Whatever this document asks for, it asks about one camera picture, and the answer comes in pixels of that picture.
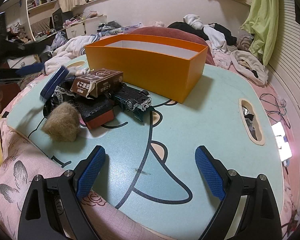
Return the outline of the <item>blue tin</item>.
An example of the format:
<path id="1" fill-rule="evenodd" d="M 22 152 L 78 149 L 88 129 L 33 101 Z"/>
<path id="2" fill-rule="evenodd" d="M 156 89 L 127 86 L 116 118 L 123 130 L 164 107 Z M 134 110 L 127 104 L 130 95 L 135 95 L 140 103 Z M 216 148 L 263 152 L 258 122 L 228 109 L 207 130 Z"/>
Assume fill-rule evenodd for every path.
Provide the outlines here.
<path id="1" fill-rule="evenodd" d="M 68 74 L 68 68 L 65 66 L 59 67 L 59 69 L 53 74 L 53 76 L 41 90 L 40 99 L 42 101 L 48 100 L 53 95 L 55 88 L 66 78 Z"/>

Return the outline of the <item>black embroidered pouch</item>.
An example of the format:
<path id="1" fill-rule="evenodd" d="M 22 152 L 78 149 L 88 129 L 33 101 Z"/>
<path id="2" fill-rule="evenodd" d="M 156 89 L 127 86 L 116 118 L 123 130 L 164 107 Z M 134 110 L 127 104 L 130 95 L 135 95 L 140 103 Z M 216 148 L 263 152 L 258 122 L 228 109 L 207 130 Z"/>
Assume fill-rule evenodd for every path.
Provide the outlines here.
<path id="1" fill-rule="evenodd" d="M 73 104 L 77 109 L 82 106 L 89 105 L 87 98 L 84 98 L 76 93 L 70 91 L 74 77 L 70 77 L 62 81 L 56 86 L 53 94 L 46 100 L 43 107 L 43 116 L 47 118 L 50 113 L 61 103 L 68 102 Z"/>

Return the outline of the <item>white fur pompom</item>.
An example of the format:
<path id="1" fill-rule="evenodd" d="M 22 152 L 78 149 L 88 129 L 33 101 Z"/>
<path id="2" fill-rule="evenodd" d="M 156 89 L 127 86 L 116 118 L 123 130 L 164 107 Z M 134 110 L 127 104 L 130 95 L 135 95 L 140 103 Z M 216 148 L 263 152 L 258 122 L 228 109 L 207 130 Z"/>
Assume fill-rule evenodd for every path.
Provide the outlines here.
<path id="1" fill-rule="evenodd" d="M 85 67 L 85 68 L 76 67 L 75 68 L 75 77 L 85 75 L 85 74 L 89 73 L 89 71 L 90 71 L 89 67 Z"/>

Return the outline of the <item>brown fur pompom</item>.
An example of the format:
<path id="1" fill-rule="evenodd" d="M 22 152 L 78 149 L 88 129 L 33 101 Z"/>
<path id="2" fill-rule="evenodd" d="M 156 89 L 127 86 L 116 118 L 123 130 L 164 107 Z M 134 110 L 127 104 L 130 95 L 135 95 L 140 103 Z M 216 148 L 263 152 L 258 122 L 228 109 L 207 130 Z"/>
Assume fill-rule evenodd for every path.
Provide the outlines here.
<path id="1" fill-rule="evenodd" d="M 61 103 L 48 115 L 41 130 L 53 141 L 74 142 L 80 132 L 78 110 L 68 102 Z"/>

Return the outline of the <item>brown tea carton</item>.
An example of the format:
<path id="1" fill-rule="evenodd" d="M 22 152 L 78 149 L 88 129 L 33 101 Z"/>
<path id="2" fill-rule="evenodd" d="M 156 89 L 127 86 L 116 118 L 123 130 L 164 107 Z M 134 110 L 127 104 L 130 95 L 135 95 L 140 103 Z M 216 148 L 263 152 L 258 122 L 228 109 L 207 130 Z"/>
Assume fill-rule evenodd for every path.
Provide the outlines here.
<path id="1" fill-rule="evenodd" d="M 110 69 L 98 69 L 76 77 L 70 91 L 85 98 L 97 98 L 121 87 L 123 72 Z"/>

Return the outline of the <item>black orange leather case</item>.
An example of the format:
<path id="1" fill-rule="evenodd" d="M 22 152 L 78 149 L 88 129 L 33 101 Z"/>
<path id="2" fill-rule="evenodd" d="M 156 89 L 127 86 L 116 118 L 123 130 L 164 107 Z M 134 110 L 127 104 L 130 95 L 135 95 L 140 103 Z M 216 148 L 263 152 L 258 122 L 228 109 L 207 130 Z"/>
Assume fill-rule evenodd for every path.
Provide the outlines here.
<path id="1" fill-rule="evenodd" d="M 88 129 L 95 129 L 114 120 L 113 103 L 106 99 L 91 103 L 78 103 L 78 111 Z"/>

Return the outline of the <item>green toy car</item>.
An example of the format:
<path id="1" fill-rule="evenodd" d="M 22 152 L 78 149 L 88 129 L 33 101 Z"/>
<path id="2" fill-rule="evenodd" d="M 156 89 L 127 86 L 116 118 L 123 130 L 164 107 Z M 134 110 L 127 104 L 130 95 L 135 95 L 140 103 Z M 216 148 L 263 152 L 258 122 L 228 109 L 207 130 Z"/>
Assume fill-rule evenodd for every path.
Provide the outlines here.
<path id="1" fill-rule="evenodd" d="M 147 90 L 139 90 L 122 83 L 114 92 L 113 100 L 123 111 L 130 111 L 134 117 L 143 122 L 145 111 L 152 105 L 152 98 Z"/>

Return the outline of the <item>pink floral bedsheet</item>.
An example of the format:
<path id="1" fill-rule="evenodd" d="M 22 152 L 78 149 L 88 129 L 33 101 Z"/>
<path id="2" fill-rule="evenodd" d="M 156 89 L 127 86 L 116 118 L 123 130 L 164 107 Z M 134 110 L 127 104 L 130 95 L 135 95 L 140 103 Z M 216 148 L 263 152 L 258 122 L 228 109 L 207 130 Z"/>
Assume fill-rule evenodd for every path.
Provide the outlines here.
<path id="1" fill-rule="evenodd" d="M 17 239 L 21 210 L 32 179 L 37 174 L 58 177 L 63 169 L 11 130 L 5 118 L 0 119 L 0 132 L 4 160 L 0 166 L 0 225 L 8 237 Z M 160 239 L 94 191 L 81 204 L 102 239 Z"/>

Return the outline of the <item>white fleece blanket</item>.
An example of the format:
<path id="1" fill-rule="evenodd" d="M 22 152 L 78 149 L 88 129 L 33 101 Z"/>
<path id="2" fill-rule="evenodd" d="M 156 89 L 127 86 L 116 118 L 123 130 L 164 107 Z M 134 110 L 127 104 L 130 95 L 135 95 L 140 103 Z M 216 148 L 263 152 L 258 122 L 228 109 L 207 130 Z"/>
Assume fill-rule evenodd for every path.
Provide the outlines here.
<path id="1" fill-rule="evenodd" d="M 100 37 L 98 35 L 77 36 L 71 38 L 66 44 L 57 48 L 53 52 L 52 58 L 44 63 L 45 74 L 49 75 L 69 61 L 81 55 L 85 55 L 85 46 L 92 44 L 99 39 Z"/>

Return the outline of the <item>smartphone with lit screen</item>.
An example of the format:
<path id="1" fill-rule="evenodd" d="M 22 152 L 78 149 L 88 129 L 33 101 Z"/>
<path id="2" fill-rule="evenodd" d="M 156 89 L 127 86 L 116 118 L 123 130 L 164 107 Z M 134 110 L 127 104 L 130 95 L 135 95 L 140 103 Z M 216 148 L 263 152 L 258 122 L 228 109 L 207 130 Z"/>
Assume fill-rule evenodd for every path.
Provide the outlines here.
<path id="1" fill-rule="evenodd" d="M 286 161 L 292 157 L 292 151 L 285 134 L 285 130 L 280 122 L 273 124 L 273 133 L 275 135 L 276 143 L 279 150 L 280 160 Z"/>

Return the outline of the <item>white drawer cabinet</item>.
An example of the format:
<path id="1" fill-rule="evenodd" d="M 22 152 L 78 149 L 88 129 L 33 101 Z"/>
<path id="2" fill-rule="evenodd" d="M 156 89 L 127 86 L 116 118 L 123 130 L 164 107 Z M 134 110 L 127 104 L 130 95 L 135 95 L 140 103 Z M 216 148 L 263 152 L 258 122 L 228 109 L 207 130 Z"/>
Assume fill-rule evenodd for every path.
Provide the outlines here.
<path id="1" fill-rule="evenodd" d="M 106 22 L 107 16 L 101 15 L 74 23 L 65 29 L 67 38 L 96 34 L 98 26 Z"/>

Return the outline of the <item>beige towel pile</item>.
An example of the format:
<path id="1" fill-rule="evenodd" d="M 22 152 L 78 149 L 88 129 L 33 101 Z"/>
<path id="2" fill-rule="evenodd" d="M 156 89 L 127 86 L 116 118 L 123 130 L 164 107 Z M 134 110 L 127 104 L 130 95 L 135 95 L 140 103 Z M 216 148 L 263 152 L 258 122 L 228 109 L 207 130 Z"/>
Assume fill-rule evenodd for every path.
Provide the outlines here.
<path id="1" fill-rule="evenodd" d="M 230 54 L 230 59 L 235 70 L 255 85 L 263 87 L 268 83 L 268 70 L 250 52 L 242 50 L 233 51 Z"/>

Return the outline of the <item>orange cardboard box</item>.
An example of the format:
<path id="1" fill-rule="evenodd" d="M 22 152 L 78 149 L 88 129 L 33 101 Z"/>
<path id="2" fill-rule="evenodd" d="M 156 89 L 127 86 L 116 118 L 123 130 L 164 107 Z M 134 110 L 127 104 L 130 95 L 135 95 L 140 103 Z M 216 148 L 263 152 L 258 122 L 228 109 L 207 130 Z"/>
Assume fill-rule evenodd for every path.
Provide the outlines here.
<path id="1" fill-rule="evenodd" d="M 90 68 L 123 72 L 123 80 L 183 103 L 201 78 L 208 47 L 176 38 L 121 34 L 85 46 Z"/>

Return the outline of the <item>red velvet pillow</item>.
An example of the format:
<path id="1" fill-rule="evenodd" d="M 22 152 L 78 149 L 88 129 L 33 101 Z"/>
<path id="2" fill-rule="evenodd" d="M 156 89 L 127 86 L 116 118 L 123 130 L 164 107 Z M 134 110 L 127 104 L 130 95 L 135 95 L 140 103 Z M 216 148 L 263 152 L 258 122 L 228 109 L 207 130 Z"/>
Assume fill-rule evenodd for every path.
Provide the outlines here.
<path id="1" fill-rule="evenodd" d="M 211 49 L 206 41 L 194 34 L 173 28 L 167 27 L 142 27 L 138 28 L 134 31 L 131 31 L 130 34 L 138 34 L 138 35 L 152 35 L 152 36 L 161 36 L 161 37 L 169 37 L 176 38 L 179 40 L 189 41 L 193 43 L 198 43 L 204 46 L 207 46 L 207 56 L 205 63 L 215 66 L 215 62 L 213 60 Z"/>

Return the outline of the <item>white garment on bed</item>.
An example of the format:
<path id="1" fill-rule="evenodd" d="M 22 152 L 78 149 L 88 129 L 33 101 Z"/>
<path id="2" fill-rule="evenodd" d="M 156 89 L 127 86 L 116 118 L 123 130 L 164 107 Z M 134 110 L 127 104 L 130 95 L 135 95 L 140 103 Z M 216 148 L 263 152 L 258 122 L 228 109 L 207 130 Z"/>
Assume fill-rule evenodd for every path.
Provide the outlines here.
<path id="1" fill-rule="evenodd" d="M 203 24 L 200 17 L 195 14 L 188 14 L 183 17 L 183 22 L 188 24 L 192 29 L 196 31 L 201 31 L 204 35 L 207 36 L 207 39 L 212 44 L 213 50 L 219 50 L 222 52 L 227 52 L 227 43 L 225 35 L 220 31 L 217 31 L 214 27 Z"/>

